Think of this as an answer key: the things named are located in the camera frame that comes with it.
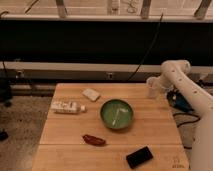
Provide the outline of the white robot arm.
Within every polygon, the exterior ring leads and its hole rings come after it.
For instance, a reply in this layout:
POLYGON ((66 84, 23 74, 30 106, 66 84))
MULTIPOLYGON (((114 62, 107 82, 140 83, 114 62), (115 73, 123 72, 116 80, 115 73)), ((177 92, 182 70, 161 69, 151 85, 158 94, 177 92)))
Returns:
POLYGON ((161 64, 160 84, 174 85, 200 116, 192 145, 189 171, 213 171, 213 96, 193 82, 187 74, 187 60, 168 60, 161 64))

